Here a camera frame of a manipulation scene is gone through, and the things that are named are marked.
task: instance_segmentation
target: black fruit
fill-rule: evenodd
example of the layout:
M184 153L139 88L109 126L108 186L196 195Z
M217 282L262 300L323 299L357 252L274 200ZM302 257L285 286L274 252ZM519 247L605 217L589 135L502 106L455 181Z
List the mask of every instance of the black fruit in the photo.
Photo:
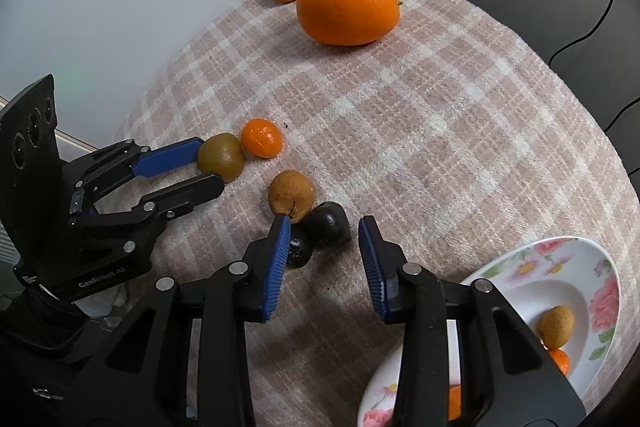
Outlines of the black fruit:
M287 266L302 268L314 253L314 242L300 225L291 225L291 239L289 239L289 254Z
M335 201L325 201L300 222L312 240L339 247L351 239L349 220L344 208Z

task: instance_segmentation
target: plate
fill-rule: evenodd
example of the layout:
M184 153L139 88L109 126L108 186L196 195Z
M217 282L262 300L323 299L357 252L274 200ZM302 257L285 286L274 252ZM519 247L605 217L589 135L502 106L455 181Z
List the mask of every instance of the plate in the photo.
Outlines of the plate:
M467 277L489 279L532 328L540 316L564 304L575 314L575 330L562 349L571 361L567 378L582 397L605 360L620 307L620 281L607 252L581 237L552 237L504 254ZM449 380L460 383L458 334L447 321ZM402 341L371 378L358 411L358 427L383 427L391 417L402 357Z

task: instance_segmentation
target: plaid tablecloth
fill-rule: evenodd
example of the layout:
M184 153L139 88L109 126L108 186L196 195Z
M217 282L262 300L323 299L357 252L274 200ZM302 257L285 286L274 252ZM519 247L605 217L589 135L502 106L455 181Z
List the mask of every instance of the plaid tablecloth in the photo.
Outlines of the plaid tablecloth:
M310 40L294 4L245 0L158 74L116 138L156 148L239 134L263 117L281 126L286 147L172 222L134 290L161 275L207 277L241 256L269 228L266 189L284 169L306 172L318 202L341 203L354 235L358 218L374 214L410 259L454 281L535 239L589 237L622 283L612 352L584 397L591 410L640 340L640 214L622 163L510 29L465 0L402 1L386 38L340 49ZM118 204L190 174L134 182ZM286 273L274 319L248 327L258 425L355 425L364 387L400 335L371 308L355 242L315 254Z

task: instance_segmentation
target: kiwi fruit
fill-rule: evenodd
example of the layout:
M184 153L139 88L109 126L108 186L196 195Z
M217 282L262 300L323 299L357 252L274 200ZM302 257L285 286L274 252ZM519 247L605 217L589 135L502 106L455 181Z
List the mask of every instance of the kiwi fruit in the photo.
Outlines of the kiwi fruit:
M283 171L269 185L269 206L274 214L287 214L297 223L316 201L314 186L302 172Z
M244 170L240 140L228 132L206 140L198 149L198 169L220 174L225 182L238 178Z

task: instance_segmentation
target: cable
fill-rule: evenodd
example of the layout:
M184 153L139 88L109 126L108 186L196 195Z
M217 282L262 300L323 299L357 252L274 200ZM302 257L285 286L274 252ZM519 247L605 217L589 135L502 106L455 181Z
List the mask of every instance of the cable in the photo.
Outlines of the cable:
M609 11L611 10L611 7L613 6L613 0L609 0L609 5L607 6L607 9L604 10L604 13L602 14L602 17L600 17L600 20L598 21L598 23L593 27L593 29L587 33L585 36L580 37L579 39L575 39L575 41L569 42L567 45L562 46L562 48L560 48L558 51L556 51L553 55L551 55L551 58L549 59L549 67L551 67L551 61L556 58L559 54L561 54L565 49L570 48L571 46L573 46L574 44L577 44L578 42L582 42L583 40L588 39L589 37L591 37L598 28L600 28L600 25L604 22L604 19L607 18L607 15L609 14ZM618 119L618 117L626 110L628 109L628 107L625 107L622 111L620 111L620 113L618 114L617 117L614 118L614 121L616 121ZM611 122L609 124L609 126L607 126L607 129L605 130L605 132L607 132L607 130L609 129L609 127L611 127L613 125L613 122Z
M620 109L616 117L613 120L611 120L611 123L604 128L604 132L607 132L609 129L611 129L611 126L615 124L616 120L622 116L622 113L624 113L629 107L633 107L634 105L636 105L636 103L638 102L640 102L640 96L636 98L633 102L629 102L628 104L625 105L625 107Z

